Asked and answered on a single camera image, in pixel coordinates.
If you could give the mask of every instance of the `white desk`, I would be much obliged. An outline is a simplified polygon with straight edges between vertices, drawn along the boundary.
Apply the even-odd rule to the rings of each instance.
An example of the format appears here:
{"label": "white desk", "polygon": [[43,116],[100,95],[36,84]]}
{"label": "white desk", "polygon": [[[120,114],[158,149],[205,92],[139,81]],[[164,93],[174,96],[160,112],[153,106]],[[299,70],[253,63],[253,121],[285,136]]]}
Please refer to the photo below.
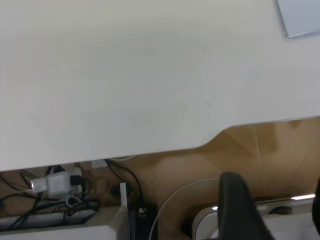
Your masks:
{"label": "white desk", "polygon": [[273,0],[0,0],[0,170],[320,115],[320,36]]}

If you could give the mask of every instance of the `white cable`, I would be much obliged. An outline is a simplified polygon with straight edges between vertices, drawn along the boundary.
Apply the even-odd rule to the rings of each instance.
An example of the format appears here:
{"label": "white cable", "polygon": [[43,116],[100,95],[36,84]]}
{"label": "white cable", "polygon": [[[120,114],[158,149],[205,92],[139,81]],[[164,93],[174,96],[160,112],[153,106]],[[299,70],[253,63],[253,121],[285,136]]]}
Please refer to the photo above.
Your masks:
{"label": "white cable", "polygon": [[79,197],[73,196],[73,195],[69,195],[69,196],[67,196],[66,199],[65,199],[65,205],[67,205],[69,208],[73,208],[73,207],[74,207],[74,206],[72,206],[72,205],[69,203],[69,199],[71,199],[71,198],[77,200],[78,203],[80,203],[80,204],[83,203],[83,201],[82,201]]}
{"label": "white cable", "polygon": [[133,157],[135,157],[136,155],[133,155],[133,156],[128,156],[128,157],[125,157],[125,158],[122,158],[122,157],[114,157],[114,158],[109,158],[110,160],[113,160],[113,161],[126,161],[126,160],[129,160],[129,159],[132,159]]}
{"label": "white cable", "polygon": [[180,192],[182,189],[185,189],[193,184],[198,184],[198,183],[203,183],[203,182],[208,182],[208,181],[213,181],[213,180],[219,180],[220,177],[211,177],[211,178],[207,178],[207,179],[202,179],[202,180],[197,180],[197,181],[193,181],[193,182],[190,182],[180,188],[178,188],[177,190],[175,190],[173,193],[171,193],[167,198],[166,200],[163,202],[163,204],[161,205],[154,221],[153,221],[153,224],[152,224],[152,227],[151,227],[151,230],[150,230],[150,234],[149,234],[149,239],[148,240],[151,240],[151,236],[152,236],[152,232],[154,231],[154,228],[155,228],[155,225],[156,225],[156,222],[159,218],[159,215],[161,214],[161,212],[164,210],[165,206],[167,205],[167,203],[178,193]]}

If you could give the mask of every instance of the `wooden floor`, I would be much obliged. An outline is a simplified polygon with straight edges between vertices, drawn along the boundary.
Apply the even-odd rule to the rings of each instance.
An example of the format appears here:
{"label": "wooden floor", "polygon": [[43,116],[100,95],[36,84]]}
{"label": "wooden floor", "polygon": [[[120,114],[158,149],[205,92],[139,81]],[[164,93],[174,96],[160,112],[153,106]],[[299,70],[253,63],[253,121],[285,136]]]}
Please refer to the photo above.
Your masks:
{"label": "wooden floor", "polygon": [[[255,198],[309,194],[314,192],[320,176],[320,118],[231,127],[199,148],[140,155],[121,164],[138,176],[146,201],[159,206],[177,188],[195,180],[219,177],[225,171],[241,174]],[[110,194],[111,186],[119,180],[108,168],[92,169],[90,162],[80,166],[94,182],[93,196],[101,198],[105,206],[120,203]],[[45,168],[30,172],[43,176]],[[119,173],[134,182],[124,172]],[[23,184],[15,171],[3,175]],[[180,231],[182,219],[214,205],[218,186],[216,180],[179,192],[160,216],[159,239],[188,239]],[[2,185],[0,189],[1,196],[11,193]],[[18,215],[31,208],[32,203],[12,198],[0,213]]]}

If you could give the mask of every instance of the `charger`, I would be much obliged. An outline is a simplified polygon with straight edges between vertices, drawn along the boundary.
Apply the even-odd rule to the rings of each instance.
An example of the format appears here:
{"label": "charger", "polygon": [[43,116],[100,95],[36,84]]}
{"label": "charger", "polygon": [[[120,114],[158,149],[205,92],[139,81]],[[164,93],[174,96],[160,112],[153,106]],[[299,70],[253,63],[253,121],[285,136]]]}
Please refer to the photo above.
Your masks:
{"label": "charger", "polygon": [[36,178],[31,181],[33,193],[47,191],[49,196],[68,194],[72,191],[70,174],[66,171],[56,172],[46,177]]}

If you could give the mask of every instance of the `desk surface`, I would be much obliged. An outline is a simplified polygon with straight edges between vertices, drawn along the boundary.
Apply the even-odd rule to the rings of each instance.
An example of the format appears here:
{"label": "desk surface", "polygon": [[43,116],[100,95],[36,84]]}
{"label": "desk surface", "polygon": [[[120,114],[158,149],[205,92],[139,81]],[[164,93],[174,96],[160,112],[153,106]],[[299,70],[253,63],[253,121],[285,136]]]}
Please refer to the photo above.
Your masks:
{"label": "desk surface", "polygon": [[272,0],[2,0],[0,170],[194,148],[320,115],[320,37]]}

